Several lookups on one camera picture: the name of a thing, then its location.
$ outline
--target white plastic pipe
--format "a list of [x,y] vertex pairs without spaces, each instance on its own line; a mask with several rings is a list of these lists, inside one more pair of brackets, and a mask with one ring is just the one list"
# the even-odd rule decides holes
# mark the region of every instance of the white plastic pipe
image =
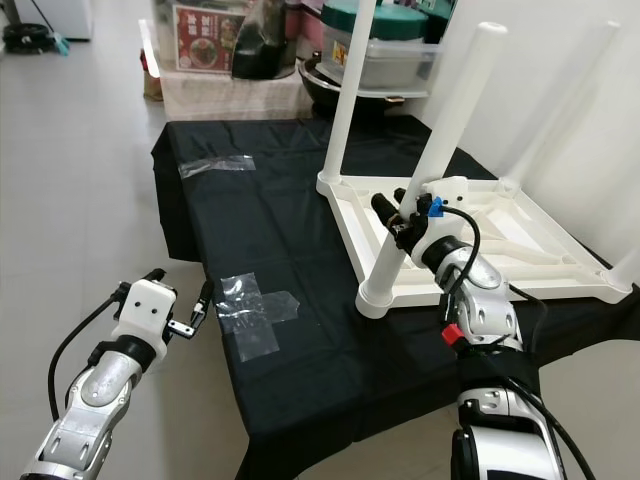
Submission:
[[362,75],[362,67],[375,10],[376,0],[360,0],[356,21],[353,26],[351,44],[349,45],[347,64],[342,77],[336,115],[333,118],[327,156],[324,159],[324,168],[318,174],[318,179],[324,183],[340,183],[340,168],[342,167],[344,150],[349,136],[351,117],[353,117],[353,108],[356,104],[360,76]]
[[545,103],[552,105],[551,113],[538,125],[527,122],[526,128],[536,133],[518,161],[503,177],[503,181],[510,188],[519,188],[531,167],[538,163],[545,153],[546,155],[551,153],[553,145],[549,143],[550,137],[560,128],[568,127],[564,125],[565,121],[583,99],[587,87],[593,82],[619,30],[619,23],[608,21],[596,29],[589,30],[579,42],[578,48],[570,53],[566,59],[565,68],[560,71],[545,94]]
[[611,270],[607,270],[604,277],[614,287],[630,291],[631,284],[640,279],[640,248],[631,250]]
[[416,197],[422,185],[444,175],[502,51],[507,33],[506,27],[497,23],[483,22],[476,27],[458,80],[436,119],[429,141],[407,187],[407,193],[400,204],[400,215],[403,218],[408,219],[409,215],[415,212]]
[[[425,181],[442,178],[502,50],[506,34],[507,29],[495,23],[481,23],[476,28],[458,81],[436,120],[400,204],[400,214],[404,218],[415,212],[416,197]],[[393,237],[388,234],[371,275],[358,289],[356,307],[364,316],[382,318],[387,313],[393,303],[393,284],[404,258],[405,253],[396,247]]]

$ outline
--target blue clip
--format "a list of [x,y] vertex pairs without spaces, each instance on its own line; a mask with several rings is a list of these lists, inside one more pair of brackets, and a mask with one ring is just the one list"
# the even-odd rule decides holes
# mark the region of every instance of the blue clip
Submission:
[[436,197],[433,200],[433,203],[427,212],[427,217],[444,217],[444,212],[442,211],[442,199],[440,197]]

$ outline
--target plastic storage box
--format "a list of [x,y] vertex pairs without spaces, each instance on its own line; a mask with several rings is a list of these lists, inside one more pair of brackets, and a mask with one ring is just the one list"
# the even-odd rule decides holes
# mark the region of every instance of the plastic storage box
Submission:
[[[318,70],[342,84],[351,34],[324,26],[322,62]],[[424,86],[439,51],[422,39],[369,41],[360,77],[361,89],[412,89]]]

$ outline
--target red component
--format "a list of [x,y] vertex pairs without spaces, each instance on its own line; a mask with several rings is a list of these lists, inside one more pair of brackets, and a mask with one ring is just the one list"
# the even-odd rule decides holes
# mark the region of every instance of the red component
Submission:
[[447,345],[451,347],[458,340],[464,338],[464,333],[462,333],[462,330],[460,330],[457,325],[452,323],[450,325],[447,325],[442,330],[442,338],[444,338],[444,341],[447,342]]

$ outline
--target white wall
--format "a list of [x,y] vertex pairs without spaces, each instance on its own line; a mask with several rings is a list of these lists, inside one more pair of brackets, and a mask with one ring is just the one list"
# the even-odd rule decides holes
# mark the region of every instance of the white wall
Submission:
[[[460,0],[422,120],[433,125],[474,26],[504,24],[508,45],[460,143],[494,174],[504,174],[532,131],[544,92],[566,70],[566,56],[609,19],[622,30],[602,75],[593,79],[596,89],[581,105],[589,113],[550,161],[536,165],[524,190],[571,234],[616,262],[640,246],[640,208],[634,205],[640,205],[640,2]],[[414,106],[416,116],[420,111]]]

